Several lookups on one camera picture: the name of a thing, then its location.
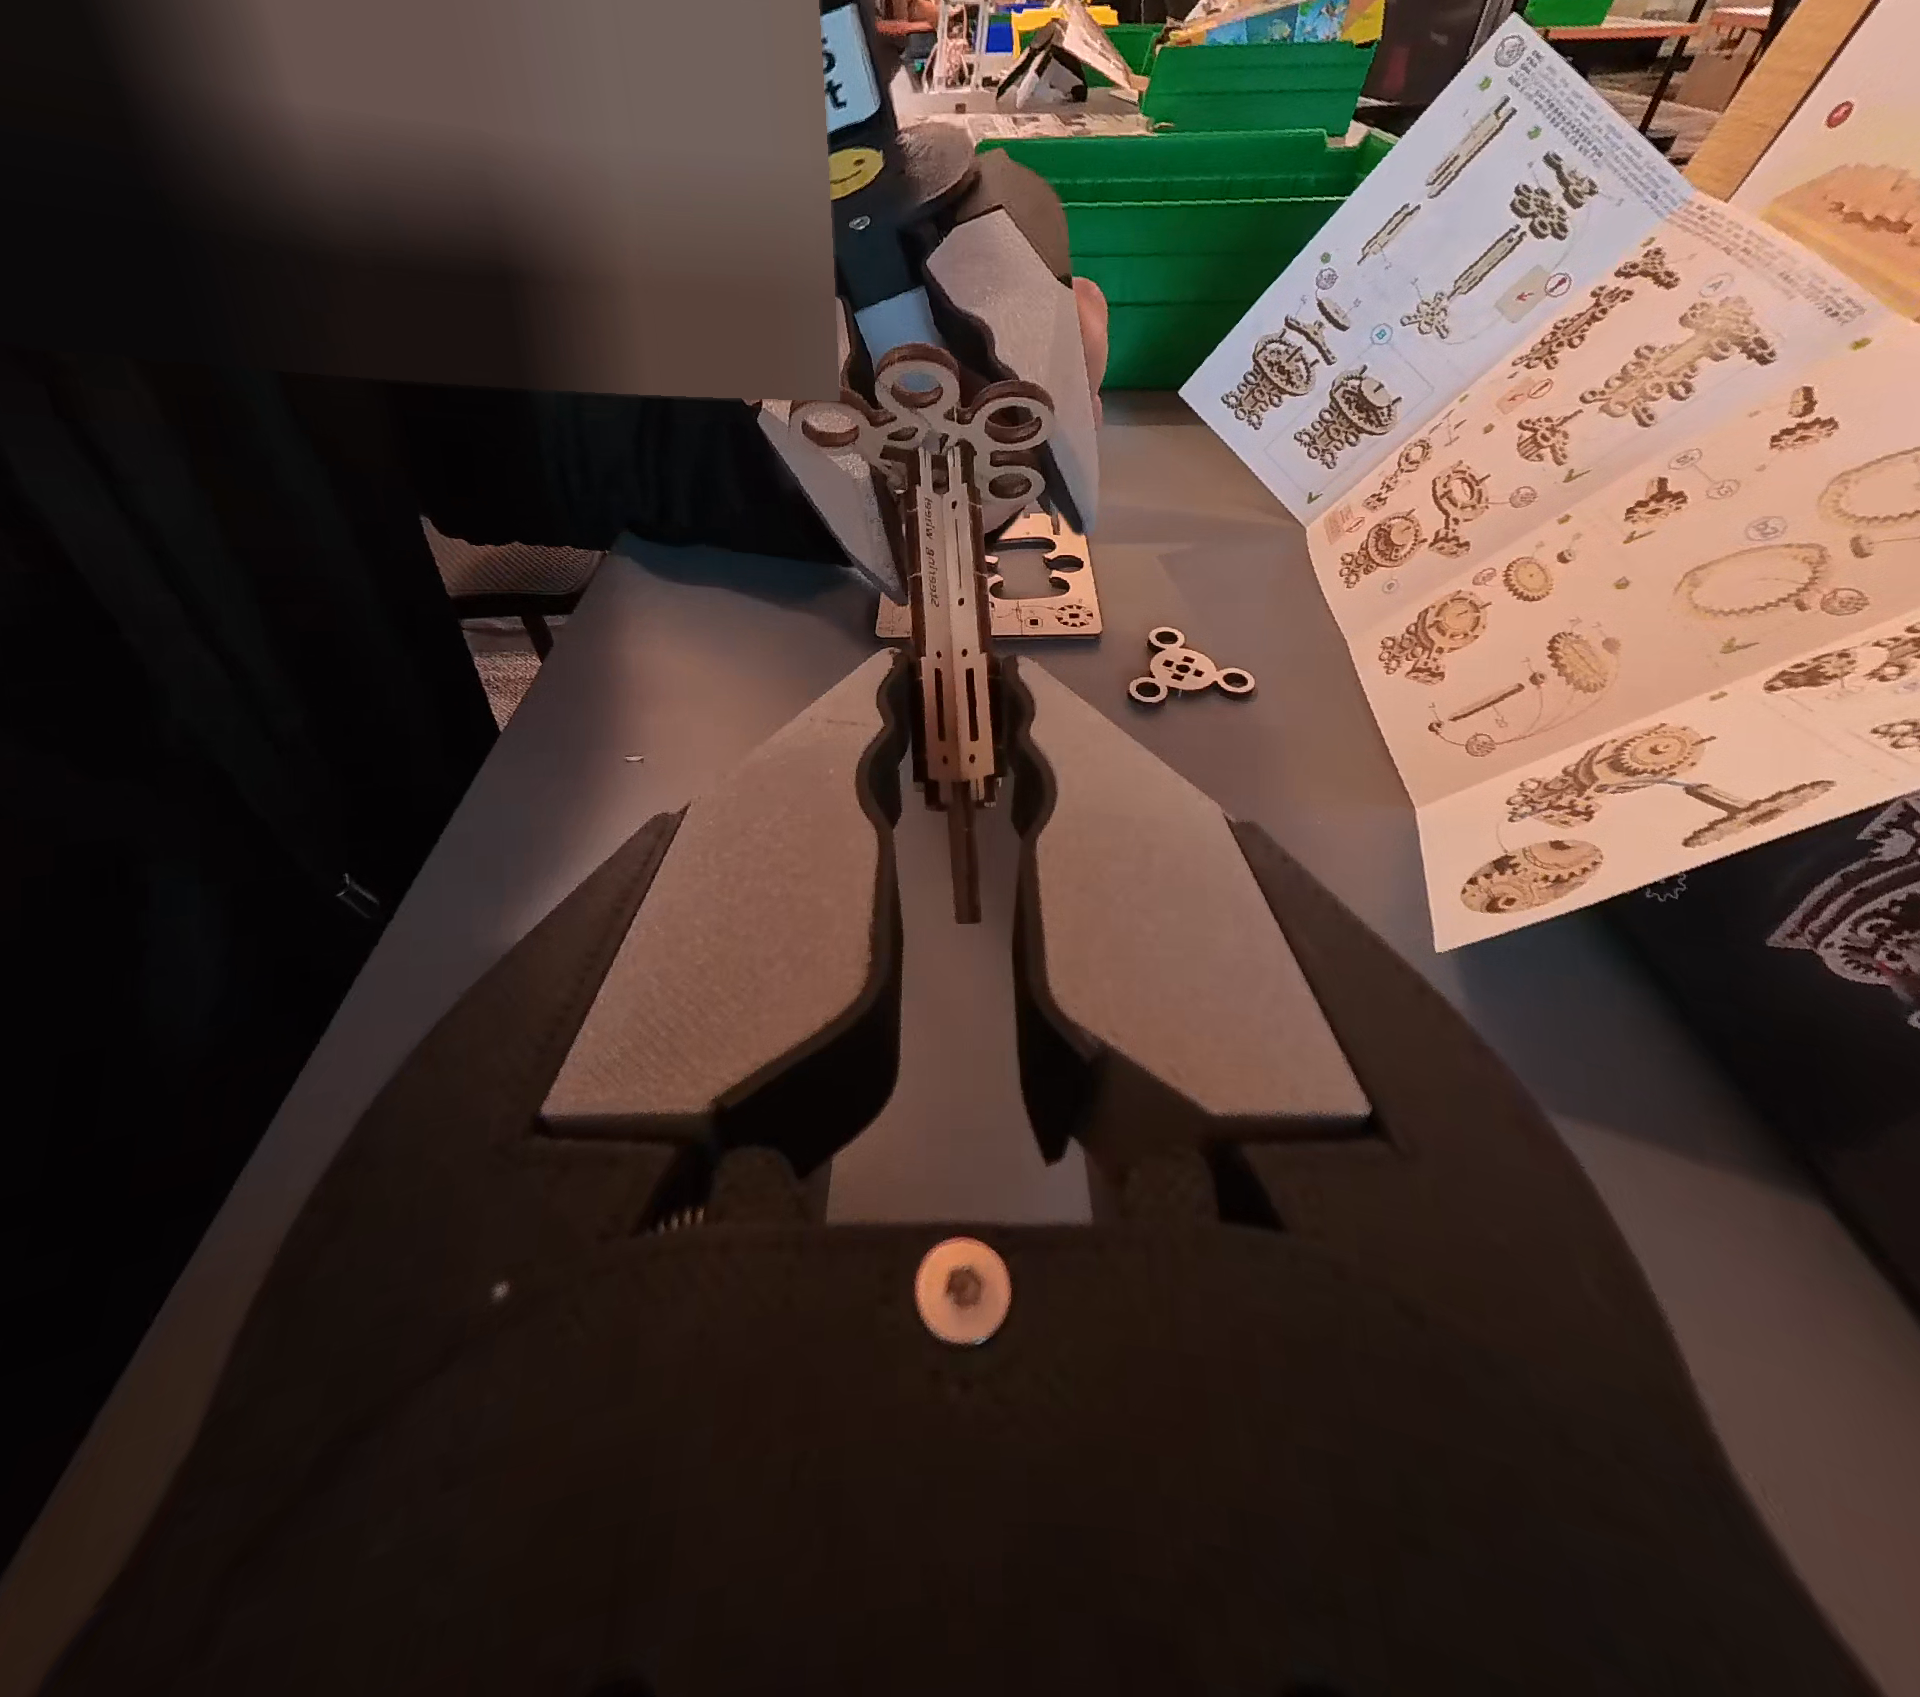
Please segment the folded paper instruction leaflet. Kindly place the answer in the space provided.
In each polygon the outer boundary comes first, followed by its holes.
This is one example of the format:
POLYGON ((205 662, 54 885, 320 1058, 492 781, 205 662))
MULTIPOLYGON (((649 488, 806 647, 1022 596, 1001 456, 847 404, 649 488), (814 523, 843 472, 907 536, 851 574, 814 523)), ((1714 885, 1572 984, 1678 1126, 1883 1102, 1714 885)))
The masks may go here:
POLYGON ((1917 327, 1511 18, 1181 389, 1457 950, 1917 792, 1917 327))

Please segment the person's dark clothing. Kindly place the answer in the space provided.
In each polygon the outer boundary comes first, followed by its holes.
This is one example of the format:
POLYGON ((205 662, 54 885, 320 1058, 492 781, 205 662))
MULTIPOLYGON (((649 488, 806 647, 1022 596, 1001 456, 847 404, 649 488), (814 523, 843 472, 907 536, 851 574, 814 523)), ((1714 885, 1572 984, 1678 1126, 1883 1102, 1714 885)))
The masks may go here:
POLYGON ((154 1277, 492 746, 367 382, 4 349, 4 1265, 154 1277))

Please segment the colourful picture box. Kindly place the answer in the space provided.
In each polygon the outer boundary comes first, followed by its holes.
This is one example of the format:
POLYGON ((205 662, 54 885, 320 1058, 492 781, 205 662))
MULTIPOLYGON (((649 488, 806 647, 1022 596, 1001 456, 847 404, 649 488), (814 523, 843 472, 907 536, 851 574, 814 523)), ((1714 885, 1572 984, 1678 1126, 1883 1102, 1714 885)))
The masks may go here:
POLYGON ((1204 18, 1204 46, 1357 44, 1380 40, 1384 0, 1260 0, 1204 18))

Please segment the large green plastic bin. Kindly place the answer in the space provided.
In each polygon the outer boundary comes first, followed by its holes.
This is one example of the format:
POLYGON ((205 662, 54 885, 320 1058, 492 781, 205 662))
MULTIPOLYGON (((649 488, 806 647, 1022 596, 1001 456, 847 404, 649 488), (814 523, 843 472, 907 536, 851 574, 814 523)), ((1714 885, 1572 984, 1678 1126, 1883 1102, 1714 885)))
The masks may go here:
POLYGON ((1063 201, 1111 307, 1107 389, 1176 390, 1380 166, 1392 136, 1318 131, 1001 136, 1063 201))

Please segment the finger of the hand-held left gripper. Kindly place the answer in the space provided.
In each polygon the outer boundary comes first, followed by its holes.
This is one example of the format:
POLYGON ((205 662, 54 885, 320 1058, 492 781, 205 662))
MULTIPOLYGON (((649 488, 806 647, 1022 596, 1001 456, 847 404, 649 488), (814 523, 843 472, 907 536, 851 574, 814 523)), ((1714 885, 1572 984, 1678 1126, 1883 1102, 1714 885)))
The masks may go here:
POLYGON ((933 441, 936 386, 910 373, 901 384, 907 396, 885 389, 860 395, 852 386, 854 335, 838 301, 837 398, 764 398, 759 427, 852 566, 889 598, 913 601, 920 576, 914 474, 933 441))
POLYGON ((976 439, 980 487, 1014 472, 1047 490, 1086 533, 1101 510, 1099 384, 1083 303, 1006 208, 939 212, 925 279, 956 329, 982 345, 994 404, 976 439))

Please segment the wooden model shaft assembly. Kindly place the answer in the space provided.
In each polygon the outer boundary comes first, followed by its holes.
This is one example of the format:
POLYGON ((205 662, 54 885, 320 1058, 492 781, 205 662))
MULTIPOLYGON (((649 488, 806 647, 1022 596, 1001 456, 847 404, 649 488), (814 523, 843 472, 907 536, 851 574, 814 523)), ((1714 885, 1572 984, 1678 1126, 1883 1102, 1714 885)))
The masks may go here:
POLYGON ((904 342, 876 362, 872 395, 847 389, 794 417, 809 444, 856 451, 883 513, 898 518, 914 775, 946 823, 954 916, 980 923, 976 814, 1003 781, 989 514, 1006 523, 1045 493, 1054 403, 1027 381, 965 395, 948 350, 904 342))

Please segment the chair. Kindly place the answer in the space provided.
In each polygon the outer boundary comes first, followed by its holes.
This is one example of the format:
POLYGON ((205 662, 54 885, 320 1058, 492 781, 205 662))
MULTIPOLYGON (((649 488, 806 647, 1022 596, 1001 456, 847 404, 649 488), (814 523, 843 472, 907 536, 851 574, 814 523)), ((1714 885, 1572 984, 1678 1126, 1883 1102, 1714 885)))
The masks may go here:
POLYGON ((469 543, 422 521, 429 551, 482 681, 507 729, 555 652, 604 555, 573 546, 469 543))

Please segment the cut-out wooden parts sheet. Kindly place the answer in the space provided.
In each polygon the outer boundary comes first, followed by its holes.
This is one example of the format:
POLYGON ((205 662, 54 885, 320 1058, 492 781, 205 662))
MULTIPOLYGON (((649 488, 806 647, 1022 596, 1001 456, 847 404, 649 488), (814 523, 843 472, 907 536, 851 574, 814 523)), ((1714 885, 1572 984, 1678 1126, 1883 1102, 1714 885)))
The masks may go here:
POLYGON ((1022 510, 989 540, 980 587, 996 643, 1103 633, 1091 540, 1047 505, 1022 510))

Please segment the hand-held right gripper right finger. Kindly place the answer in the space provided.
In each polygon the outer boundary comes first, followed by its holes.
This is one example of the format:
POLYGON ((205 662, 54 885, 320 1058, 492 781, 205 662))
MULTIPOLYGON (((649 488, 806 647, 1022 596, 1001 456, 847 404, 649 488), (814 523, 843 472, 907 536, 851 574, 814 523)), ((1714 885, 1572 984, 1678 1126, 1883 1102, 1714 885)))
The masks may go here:
POLYGON ((1373 1102, 1229 812, 1035 661, 1013 669, 1019 1067, 1040 1152, 1363 1132, 1373 1102))

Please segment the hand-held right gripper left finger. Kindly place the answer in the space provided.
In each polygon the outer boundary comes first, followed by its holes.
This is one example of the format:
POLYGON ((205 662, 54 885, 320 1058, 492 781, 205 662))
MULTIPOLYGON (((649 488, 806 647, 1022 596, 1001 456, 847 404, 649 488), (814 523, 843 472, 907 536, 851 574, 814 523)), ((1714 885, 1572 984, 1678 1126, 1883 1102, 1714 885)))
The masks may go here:
POLYGON ((541 1106, 548 1132, 829 1164, 901 1075, 901 661, 694 798, 541 1106))

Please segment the black printed kit box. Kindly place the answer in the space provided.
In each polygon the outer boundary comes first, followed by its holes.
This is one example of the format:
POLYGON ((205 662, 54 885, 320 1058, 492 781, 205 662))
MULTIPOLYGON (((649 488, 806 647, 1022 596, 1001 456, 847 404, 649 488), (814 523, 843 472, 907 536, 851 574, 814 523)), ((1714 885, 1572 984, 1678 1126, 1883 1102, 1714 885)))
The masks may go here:
POLYGON ((1917 1303, 1918 798, 1596 912, 1917 1303))

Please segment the white wooden model kit box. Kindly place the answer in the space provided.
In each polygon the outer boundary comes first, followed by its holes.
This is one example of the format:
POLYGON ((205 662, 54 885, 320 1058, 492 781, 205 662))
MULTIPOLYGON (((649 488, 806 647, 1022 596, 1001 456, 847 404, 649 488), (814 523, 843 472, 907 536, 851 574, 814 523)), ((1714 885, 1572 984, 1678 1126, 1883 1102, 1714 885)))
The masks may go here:
POLYGON ((1918 317, 1918 0, 1801 0, 1689 181, 1918 317))

